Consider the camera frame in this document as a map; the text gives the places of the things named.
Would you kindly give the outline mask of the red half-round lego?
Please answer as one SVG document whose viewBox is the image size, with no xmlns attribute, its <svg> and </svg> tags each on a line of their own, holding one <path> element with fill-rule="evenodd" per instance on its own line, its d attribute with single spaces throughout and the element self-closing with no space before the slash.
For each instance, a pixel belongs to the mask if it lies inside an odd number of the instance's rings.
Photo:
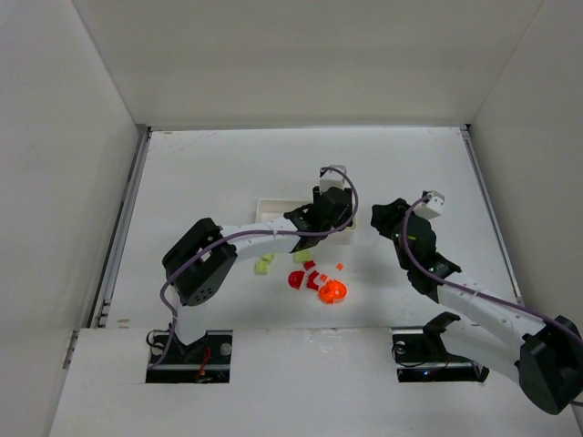
<svg viewBox="0 0 583 437">
<path fill-rule="evenodd" d="M 295 270 L 288 276 L 288 284 L 291 288 L 299 290 L 305 277 L 305 272 L 302 270 Z"/>
</svg>

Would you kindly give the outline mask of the red arch lego piece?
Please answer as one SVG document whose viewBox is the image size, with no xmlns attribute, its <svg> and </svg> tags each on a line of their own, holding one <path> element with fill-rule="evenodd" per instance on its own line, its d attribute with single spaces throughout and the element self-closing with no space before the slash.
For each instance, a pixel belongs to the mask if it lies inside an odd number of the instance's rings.
<svg viewBox="0 0 583 437">
<path fill-rule="evenodd" d="M 318 291 L 320 286 L 317 283 L 317 279 L 320 277 L 320 273 L 317 270 L 313 270 L 309 273 L 306 281 L 306 288 L 309 290 Z"/>
</svg>

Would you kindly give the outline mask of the orange round lego disc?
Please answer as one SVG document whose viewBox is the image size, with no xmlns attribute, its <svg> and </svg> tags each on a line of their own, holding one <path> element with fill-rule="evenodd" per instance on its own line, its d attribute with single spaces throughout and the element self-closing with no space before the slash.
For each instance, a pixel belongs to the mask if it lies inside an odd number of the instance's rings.
<svg viewBox="0 0 583 437">
<path fill-rule="evenodd" d="M 347 287 L 337 279 L 326 282 L 318 291 L 320 301 L 325 304 L 339 303 L 346 295 Z"/>
</svg>

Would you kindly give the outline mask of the green lego brick small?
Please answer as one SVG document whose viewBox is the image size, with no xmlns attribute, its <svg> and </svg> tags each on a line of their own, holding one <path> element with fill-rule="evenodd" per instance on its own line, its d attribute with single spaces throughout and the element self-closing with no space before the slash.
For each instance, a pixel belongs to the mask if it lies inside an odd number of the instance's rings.
<svg viewBox="0 0 583 437">
<path fill-rule="evenodd" d="M 254 264 L 254 273 L 256 275 L 268 275 L 270 263 L 265 260 L 257 260 Z"/>
</svg>

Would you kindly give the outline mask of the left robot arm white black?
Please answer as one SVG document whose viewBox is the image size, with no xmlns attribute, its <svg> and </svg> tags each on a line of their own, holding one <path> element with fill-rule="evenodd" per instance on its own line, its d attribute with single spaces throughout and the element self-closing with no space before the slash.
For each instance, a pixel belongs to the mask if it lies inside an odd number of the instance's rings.
<svg viewBox="0 0 583 437">
<path fill-rule="evenodd" d="M 358 196 L 332 187 L 282 216 L 245 226 L 198 220 L 162 258 L 166 285 L 180 307 L 196 307 L 220 289 L 233 265 L 268 253 L 296 253 L 317 246 L 353 223 Z"/>
</svg>

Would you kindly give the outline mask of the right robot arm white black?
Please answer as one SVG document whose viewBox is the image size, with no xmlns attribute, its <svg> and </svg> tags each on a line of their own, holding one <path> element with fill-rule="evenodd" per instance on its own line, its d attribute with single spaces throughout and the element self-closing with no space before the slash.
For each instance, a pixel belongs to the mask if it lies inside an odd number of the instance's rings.
<svg viewBox="0 0 583 437">
<path fill-rule="evenodd" d="M 582 336 L 574 322 L 551 318 L 489 294 L 436 248 L 430 221 L 444 199 L 426 191 L 372 207 L 371 225 L 390 239 L 400 267 L 420 295 L 445 307 L 424 336 L 438 355 L 455 355 L 516 383 L 541 411 L 557 415 L 582 393 Z"/>
</svg>

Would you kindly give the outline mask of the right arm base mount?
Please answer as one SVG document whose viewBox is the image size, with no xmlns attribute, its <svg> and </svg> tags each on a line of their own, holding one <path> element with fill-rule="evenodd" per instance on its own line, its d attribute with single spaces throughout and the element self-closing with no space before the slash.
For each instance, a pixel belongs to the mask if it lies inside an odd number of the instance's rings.
<svg viewBox="0 0 583 437">
<path fill-rule="evenodd" d="M 460 317 L 442 312 L 422 327 L 398 328 L 392 333 L 391 354 L 401 383 L 483 383 L 490 370 L 446 350 L 441 335 Z"/>
</svg>

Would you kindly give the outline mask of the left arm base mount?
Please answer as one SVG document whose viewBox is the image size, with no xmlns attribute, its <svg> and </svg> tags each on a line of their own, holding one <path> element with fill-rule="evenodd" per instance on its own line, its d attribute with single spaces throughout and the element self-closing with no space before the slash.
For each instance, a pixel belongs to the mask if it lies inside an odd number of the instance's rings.
<svg viewBox="0 0 583 437">
<path fill-rule="evenodd" d="M 229 383 L 232 342 L 231 330 L 208 330 L 189 345 L 174 338 L 161 363 L 147 369 L 145 383 Z"/>
</svg>

